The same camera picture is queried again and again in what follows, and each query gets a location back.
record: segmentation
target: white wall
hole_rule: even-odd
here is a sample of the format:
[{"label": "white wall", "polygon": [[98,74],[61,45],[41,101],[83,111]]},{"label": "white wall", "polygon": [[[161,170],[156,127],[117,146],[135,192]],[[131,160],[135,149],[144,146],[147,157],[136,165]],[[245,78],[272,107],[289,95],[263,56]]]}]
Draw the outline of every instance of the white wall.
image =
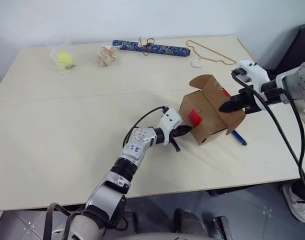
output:
[{"label": "white wall", "polygon": [[74,43],[235,34],[273,68],[305,23],[305,0],[0,0],[0,81],[18,50],[54,34]]}]

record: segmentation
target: plastic bag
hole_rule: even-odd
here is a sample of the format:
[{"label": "plastic bag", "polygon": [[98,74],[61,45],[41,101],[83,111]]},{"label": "plastic bag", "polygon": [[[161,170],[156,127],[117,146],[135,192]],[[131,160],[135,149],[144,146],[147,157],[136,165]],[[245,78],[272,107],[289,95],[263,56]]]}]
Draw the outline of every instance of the plastic bag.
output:
[{"label": "plastic bag", "polygon": [[52,36],[46,45],[49,48],[49,56],[60,70],[73,69],[77,66],[77,56],[68,37]]},{"label": "plastic bag", "polygon": [[101,45],[96,60],[99,66],[110,66],[119,54],[119,46]]}]

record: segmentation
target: person's foot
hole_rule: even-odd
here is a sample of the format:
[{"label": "person's foot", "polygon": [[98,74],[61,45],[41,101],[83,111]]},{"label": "person's foot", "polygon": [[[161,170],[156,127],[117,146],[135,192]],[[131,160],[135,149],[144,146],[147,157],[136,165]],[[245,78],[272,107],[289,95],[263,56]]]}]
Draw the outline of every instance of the person's foot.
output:
[{"label": "person's foot", "polygon": [[293,193],[291,184],[283,184],[281,189],[291,213],[296,219],[305,223],[305,203],[297,203],[303,200]]}]

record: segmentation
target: cardboard box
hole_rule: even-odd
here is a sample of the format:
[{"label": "cardboard box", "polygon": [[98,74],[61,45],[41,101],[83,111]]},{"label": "cardboard box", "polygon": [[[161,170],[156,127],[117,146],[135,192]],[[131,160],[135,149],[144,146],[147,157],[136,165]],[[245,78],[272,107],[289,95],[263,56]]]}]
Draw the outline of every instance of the cardboard box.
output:
[{"label": "cardboard box", "polygon": [[222,130],[227,129],[226,135],[230,134],[246,117],[243,110],[229,113],[219,111],[229,97],[213,75],[195,77],[189,85],[200,90],[183,97],[179,114],[187,125],[193,127],[191,133],[199,145]]}]

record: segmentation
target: white tabletop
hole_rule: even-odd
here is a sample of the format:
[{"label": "white tabletop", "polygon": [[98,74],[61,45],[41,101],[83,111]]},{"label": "white tabletop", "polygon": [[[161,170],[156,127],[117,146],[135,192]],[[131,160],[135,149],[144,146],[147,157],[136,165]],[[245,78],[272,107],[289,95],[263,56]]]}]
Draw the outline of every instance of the white tabletop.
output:
[{"label": "white tabletop", "polygon": [[[234,36],[193,39],[237,61],[250,59]],[[156,40],[183,47],[185,42]],[[45,47],[24,48],[9,69],[0,85],[0,210],[86,202],[143,114],[161,105],[179,109],[183,96],[195,90],[189,81],[201,74],[213,74],[231,94],[241,88],[230,75],[234,66],[202,60],[203,68],[193,68],[193,52],[176,57],[121,51],[113,65],[99,67],[95,53],[100,45],[75,45],[79,66],[64,73],[52,67]],[[279,104],[273,111],[299,155],[300,134],[291,107]],[[155,113],[141,126],[155,126],[160,116]],[[237,130],[247,146],[220,132],[203,146],[190,133],[179,137],[180,152],[171,145],[152,147],[127,196],[298,178],[266,112],[248,115]]]}]

